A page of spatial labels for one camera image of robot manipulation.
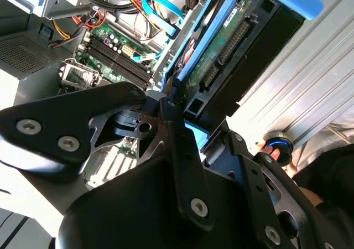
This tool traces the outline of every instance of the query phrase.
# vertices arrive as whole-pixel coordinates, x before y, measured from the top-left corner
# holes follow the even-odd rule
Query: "red wire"
[[[106,19],[107,19],[107,11],[105,11],[105,14],[104,14],[104,16],[103,16],[103,19],[102,19],[102,12],[101,12],[101,10],[99,9],[98,11],[99,11],[98,21],[97,21],[96,23],[92,24],[92,25],[86,23],[85,26],[94,29],[94,28],[100,27],[100,26],[106,21]],[[73,18],[73,20],[74,20],[74,22],[75,22],[76,24],[80,24],[80,23],[82,22],[82,20],[81,20],[78,16],[76,16],[76,15],[73,16],[72,18]]]

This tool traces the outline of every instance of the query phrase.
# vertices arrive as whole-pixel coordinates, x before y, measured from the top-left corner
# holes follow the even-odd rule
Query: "silver screw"
[[[270,156],[264,156],[265,160],[269,163],[272,163],[272,158]]]
[[[208,207],[203,200],[199,198],[193,198],[190,202],[190,206],[195,214],[200,217],[206,217],[208,215]]]
[[[242,137],[239,134],[235,134],[235,137],[238,141],[242,141]]]
[[[280,236],[277,233],[277,231],[270,226],[266,226],[264,228],[265,234],[267,237],[275,244],[275,245],[280,245]]]
[[[140,96],[140,92],[136,89],[131,89],[131,93],[134,94],[135,96]]]
[[[69,152],[77,151],[80,147],[80,142],[75,137],[65,136],[58,140],[58,146]]]
[[[169,105],[171,105],[172,107],[175,107],[176,106],[176,104],[173,102],[173,101],[168,101],[167,102]]]
[[[42,130],[42,125],[32,119],[23,119],[18,121],[16,128],[24,134],[38,134]]]
[[[325,242],[325,247],[326,249],[334,249],[334,247],[329,242]]]

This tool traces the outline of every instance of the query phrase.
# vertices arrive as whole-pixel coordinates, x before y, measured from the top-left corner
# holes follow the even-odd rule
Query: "metal panel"
[[[354,105],[354,0],[322,1],[228,119],[249,144],[284,130],[298,148]]]
[[[0,68],[22,79],[70,54],[63,48],[49,48],[48,42],[38,32],[21,32],[0,37]]]

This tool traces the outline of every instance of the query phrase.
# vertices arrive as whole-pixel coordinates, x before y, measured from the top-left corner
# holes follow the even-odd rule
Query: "black ram slot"
[[[93,47],[97,51],[99,51],[101,54],[107,56],[109,59],[114,61],[117,65],[125,68],[128,70],[131,74],[135,75],[136,77],[142,79],[145,82],[148,82],[150,79],[150,75],[148,75],[144,70],[142,72],[138,71],[140,69],[139,66],[137,66],[133,61],[130,59],[125,58],[124,56],[119,56],[118,53],[115,53],[113,50],[111,50],[108,47],[104,46],[99,46],[99,47]]]
[[[87,53],[90,54],[97,61],[103,63],[104,65],[106,65],[107,67],[112,69],[114,72],[124,76],[127,80],[129,80],[131,83],[137,85],[141,89],[145,89],[146,88],[147,83],[145,81],[143,81],[142,79],[138,78],[134,74],[130,73],[125,68],[117,65],[114,61],[112,61],[108,57],[104,56],[99,51],[91,48],[91,49],[89,49],[87,51]]]
[[[91,47],[98,50],[108,58],[112,59],[116,64],[124,67],[132,74],[135,74],[137,77],[140,77],[145,82],[148,82],[150,80],[150,75],[147,74],[147,72],[143,68],[134,63],[131,59],[126,58],[125,56],[108,48],[104,43],[100,42],[99,40],[93,40]]]

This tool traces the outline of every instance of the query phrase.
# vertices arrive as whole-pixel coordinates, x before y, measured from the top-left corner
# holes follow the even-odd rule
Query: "green circuit board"
[[[244,19],[244,13],[251,4],[251,0],[240,0],[239,3],[231,10],[231,13],[224,21],[209,47],[203,53],[201,59],[194,67],[188,77],[187,82],[183,86],[183,101],[187,102],[193,96],[192,90],[199,86],[200,81],[205,77],[206,73],[215,69],[213,63],[225,51],[224,46],[234,39],[234,32]]]
[[[123,47],[128,47],[130,50],[133,50],[134,54],[138,55],[145,55],[149,54],[150,52],[146,49],[144,49],[142,46],[139,46],[135,42],[129,40],[122,34],[116,32],[114,29],[112,29],[109,25],[104,24],[100,26],[99,28],[96,28],[92,31],[92,35],[95,38],[98,38],[100,41],[105,43],[107,46],[112,44],[113,47],[117,47],[117,49],[123,49]],[[130,56],[122,51],[122,54],[126,57]],[[147,68],[148,70],[152,70],[156,63],[156,60],[150,60],[150,61],[142,61],[141,64],[143,67]]]
[[[124,49],[127,48],[133,51],[134,54],[138,54],[138,55],[145,55],[150,53],[148,50],[144,49],[142,46],[137,45],[135,42],[129,40],[122,34],[112,29],[107,24],[104,24],[101,27],[94,29],[90,34],[89,38],[98,39],[104,44],[106,44],[107,47],[110,46],[117,47],[117,50],[120,50],[120,53],[127,58],[131,57],[127,54],[126,51],[124,51]],[[96,60],[94,57],[92,57],[87,53],[78,52],[76,55],[76,60],[95,70],[99,70],[102,73],[102,75],[112,83],[128,81],[125,77],[114,72],[111,68],[102,64],[101,62],[99,62],[98,60]],[[153,67],[156,64],[156,60],[142,61],[139,63],[137,62],[137,64],[139,64],[142,68],[145,68],[146,70],[153,71]]]

